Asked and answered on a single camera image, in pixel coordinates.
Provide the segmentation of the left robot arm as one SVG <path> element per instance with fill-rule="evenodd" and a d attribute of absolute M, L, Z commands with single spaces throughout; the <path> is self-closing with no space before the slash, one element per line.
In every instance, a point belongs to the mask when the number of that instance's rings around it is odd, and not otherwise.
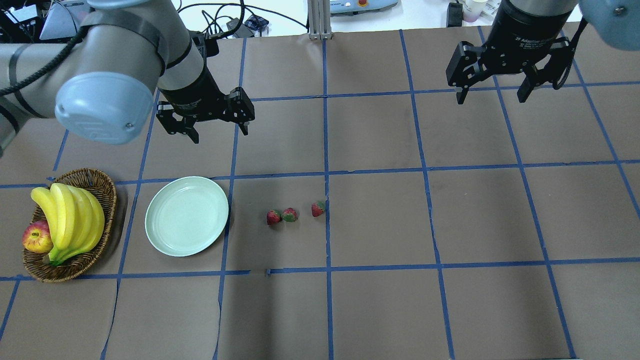
<path fill-rule="evenodd" d="M 235 123 L 247 135 L 246 91 L 222 92 L 170 0 L 90 0 L 66 44 L 1 44 L 1 153 L 32 119 L 56 119 L 89 141 L 122 145 L 154 109 L 170 135 L 199 143 L 195 123 Z"/>

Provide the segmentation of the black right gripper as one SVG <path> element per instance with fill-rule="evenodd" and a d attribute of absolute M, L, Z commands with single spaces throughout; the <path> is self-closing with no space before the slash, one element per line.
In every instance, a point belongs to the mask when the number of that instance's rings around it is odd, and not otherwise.
<path fill-rule="evenodd" d="M 566 36 L 558 38 L 562 27 L 561 14 L 498 14 L 482 46 L 459 42 L 445 69 L 457 104 L 464 104 L 472 86 L 493 75 L 525 73 L 517 91 L 520 103 L 544 84 L 556 91 L 563 88 L 575 45 Z"/>

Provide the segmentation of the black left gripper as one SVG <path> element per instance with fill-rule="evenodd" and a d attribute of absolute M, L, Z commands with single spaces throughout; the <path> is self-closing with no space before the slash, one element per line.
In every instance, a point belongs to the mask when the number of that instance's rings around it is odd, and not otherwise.
<path fill-rule="evenodd" d="M 156 119 L 169 135 L 184 135 L 194 144 L 200 143 L 195 129 L 198 122 L 221 120 L 238 125 L 244 136 L 255 120 L 255 107 L 240 86 L 230 93 L 219 89 L 212 73 L 202 70 L 190 84 L 179 89 L 159 89 L 164 100 L 157 103 Z"/>

